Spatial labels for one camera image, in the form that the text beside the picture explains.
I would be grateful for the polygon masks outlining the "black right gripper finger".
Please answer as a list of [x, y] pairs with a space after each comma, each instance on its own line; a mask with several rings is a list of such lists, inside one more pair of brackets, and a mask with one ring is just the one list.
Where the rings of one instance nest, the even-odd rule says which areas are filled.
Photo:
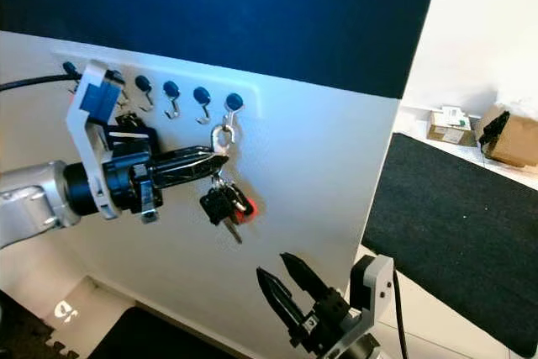
[[277, 278], [265, 268], [258, 267], [255, 271], [259, 289], [272, 310], [281, 318], [290, 336], [311, 336], [312, 327], [307, 324], [307, 315], [293, 301], [289, 291]]
[[309, 267], [306, 261], [291, 254], [291, 252], [282, 252], [280, 254], [286, 271], [291, 278], [305, 293], [310, 294], [315, 303], [338, 302], [339, 294], [333, 288], [327, 285], [322, 278], [316, 274], [312, 267]]

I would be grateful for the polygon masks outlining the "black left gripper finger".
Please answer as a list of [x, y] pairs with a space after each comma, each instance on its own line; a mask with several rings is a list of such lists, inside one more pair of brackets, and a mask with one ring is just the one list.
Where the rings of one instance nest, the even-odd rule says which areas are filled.
[[210, 146], [188, 146], [181, 149], [173, 149], [162, 154], [157, 154], [151, 159], [154, 168], [158, 170], [192, 170], [213, 173], [225, 166], [230, 156], [219, 154]]
[[188, 166], [180, 168], [159, 168], [155, 171], [155, 189], [166, 189], [184, 185], [184, 183], [200, 181], [216, 173], [220, 166]]

